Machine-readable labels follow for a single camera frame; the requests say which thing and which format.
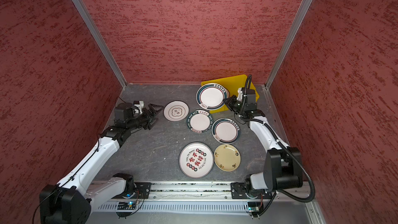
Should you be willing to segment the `green red rim plate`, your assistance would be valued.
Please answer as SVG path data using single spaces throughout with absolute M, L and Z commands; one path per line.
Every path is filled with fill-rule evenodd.
M 240 137 L 240 127 L 232 119 L 220 118 L 213 123 L 211 133 L 219 143 L 233 144 Z
M 214 111 L 224 106 L 229 91 L 222 85 L 210 83 L 202 86 L 196 93 L 196 101 L 205 110 Z

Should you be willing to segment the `white plate clover emblem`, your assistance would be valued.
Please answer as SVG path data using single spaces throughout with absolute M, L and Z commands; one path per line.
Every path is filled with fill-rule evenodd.
M 163 111 L 164 117 L 170 122 L 180 122 L 188 116 L 188 113 L 189 107 L 183 101 L 172 101 Z

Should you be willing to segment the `green rim hao shi plate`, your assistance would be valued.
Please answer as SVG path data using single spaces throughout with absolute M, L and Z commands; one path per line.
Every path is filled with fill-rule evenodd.
M 212 115 L 204 110 L 195 110 L 187 117 L 188 129 L 194 133 L 209 131 L 214 123 Z

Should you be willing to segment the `cream yellow plate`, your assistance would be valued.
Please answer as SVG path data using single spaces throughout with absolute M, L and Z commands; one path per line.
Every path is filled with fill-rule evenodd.
M 241 155 L 236 147 L 229 144 L 222 144 L 214 151 L 214 162 L 222 171 L 232 172 L 239 167 Z

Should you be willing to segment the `large white plate red characters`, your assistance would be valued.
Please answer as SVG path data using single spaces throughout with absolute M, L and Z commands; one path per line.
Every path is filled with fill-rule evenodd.
M 214 155 L 207 145 L 191 143 L 180 152 L 178 162 L 185 176 L 199 179 L 208 175 L 212 170 Z

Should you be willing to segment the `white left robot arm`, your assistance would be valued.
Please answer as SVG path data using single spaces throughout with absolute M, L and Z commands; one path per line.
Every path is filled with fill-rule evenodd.
M 91 213 L 115 196 L 138 198 L 133 176 L 117 173 L 108 182 L 89 187 L 105 163 L 136 131 L 151 130 L 161 105 L 144 105 L 142 101 L 120 103 L 114 110 L 114 123 L 100 135 L 96 145 L 56 185 L 47 185 L 39 194 L 42 224 L 84 224 Z

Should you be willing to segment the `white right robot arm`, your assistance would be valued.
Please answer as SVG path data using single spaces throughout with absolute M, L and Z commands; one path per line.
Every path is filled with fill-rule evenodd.
M 249 126 L 266 151 L 263 171 L 246 179 L 248 191 L 274 192 L 302 187 L 303 171 L 288 154 L 290 152 L 300 160 L 299 150 L 291 148 L 269 125 L 265 114 L 257 108 L 255 90 L 242 87 L 237 93 L 237 96 L 225 99 L 224 103 Z

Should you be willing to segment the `yellow plastic bin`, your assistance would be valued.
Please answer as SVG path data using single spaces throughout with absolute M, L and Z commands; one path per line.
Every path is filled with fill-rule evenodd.
M 233 96 L 233 95 L 238 96 L 238 89 L 242 88 L 244 86 L 247 77 L 248 76 L 243 74 L 243 75 L 225 77 L 225 78 L 220 78 L 220 79 L 207 80 L 207 81 L 201 82 L 201 87 L 204 87 L 207 84 L 211 84 L 211 86 L 214 84 L 219 84 L 226 89 L 226 92 L 228 92 L 229 97 Z M 260 96 L 259 96 L 257 89 L 253 83 L 250 84 L 250 89 L 255 90 L 256 102 L 257 102 L 258 99 L 260 98 Z M 210 111 L 210 113 L 213 114 L 213 113 L 227 111 L 228 108 L 225 105 L 223 105 L 218 109 L 206 108 L 206 110 Z

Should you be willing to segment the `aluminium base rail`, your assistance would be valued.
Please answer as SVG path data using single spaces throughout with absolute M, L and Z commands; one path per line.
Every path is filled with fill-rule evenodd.
M 237 214 L 248 213 L 250 204 L 266 204 L 272 194 L 247 197 L 230 181 L 152 181 L 144 187 L 143 197 L 124 199 L 116 196 L 95 212 Z

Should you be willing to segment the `right aluminium corner post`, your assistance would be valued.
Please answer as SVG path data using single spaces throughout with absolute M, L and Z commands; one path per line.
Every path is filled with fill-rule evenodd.
M 295 38 L 298 30 L 300 29 L 300 26 L 307 14 L 312 2 L 313 2 L 313 0 L 302 0 L 301 1 L 300 6 L 295 14 L 292 24 L 291 24 L 291 27 L 289 28 L 286 39 L 285 39 L 285 41 L 281 47 L 281 50 L 276 58 L 276 61 L 271 70 L 271 73 L 265 83 L 266 90 L 271 89 L 272 83 L 274 82 L 276 75 L 282 66 L 283 61 L 286 58 L 286 55 L 290 49 L 290 46 L 293 43 L 294 38 Z

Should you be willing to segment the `aluminium corner post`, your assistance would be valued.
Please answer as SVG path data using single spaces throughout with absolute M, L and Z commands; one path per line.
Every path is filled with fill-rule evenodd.
M 86 24 L 88 30 L 90 31 L 92 37 L 94 38 L 96 44 L 98 45 L 99 49 L 101 50 L 103 56 L 105 57 L 106 61 L 108 62 L 111 70 L 113 71 L 114 75 L 116 76 L 117 80 L 119 81 L 121 87 L 124 89 L 127 86 L 127 80 L 125 79 L 122 71 L 120 70 L 114 56 L 112 55 L 110 49 L 108 48 L 105 40 L 103 39 L 99 29 L 97 28 L 94 20 L 92 19 L 87 7 L 83 0 L 72 0 L 75 8 L 77 9 L 78 13 L 80 14 L 81 18 L 83 19 L 84 23 Z
M 286 55 L 290 49 L 290 46 L 293 43 L 294 38 L 295 38 L 298 30 L 300 29 L 300 26 L 307 14 L 312 2 L 313 2 L 313 0 L 302 0 L 301 1 L 300 6 L 295 14 L 292 24 L 291 24 L 291 27 L 289 28 L 286 39 L 285 39 L 285 41 L 281 47 L 281 50 L 276 58 L 276 61 L 271 70 L 271 73 L 265 83 L 266 90 L 271 89 L 272 83 L 274 82 L 276 75 L 282 66 L 283 61 L 286 58 Z

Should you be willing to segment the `left aluminium corner post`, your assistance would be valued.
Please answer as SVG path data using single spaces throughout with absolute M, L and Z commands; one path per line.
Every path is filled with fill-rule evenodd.
M 83 19 L 84 23 L 86 24 L 88 30 L 90 31 L 92 37 L 94 38 L 96 44 L 98 45 L 99 49 L 101 50 L 103 56 L 105 57 L 106 61 L 108 62 L 111 70 L 113 71 L 114 75 L 116 76 L 117 80 L 119 81 L 121 87 L 124 89 L 127 86 L 127 80 L 125 79 L 122 71 L 120 70 L 114 56 L 112 55 L 110 49 L 108 48 L 105 40 L 103 39 L 99 29 L 97 28 L 94 20 L 92 19 L 87 7 L 83 0 L 72 0 L 75 8 L 77 9 L 78 13 L 80 14 L 81 18 Z

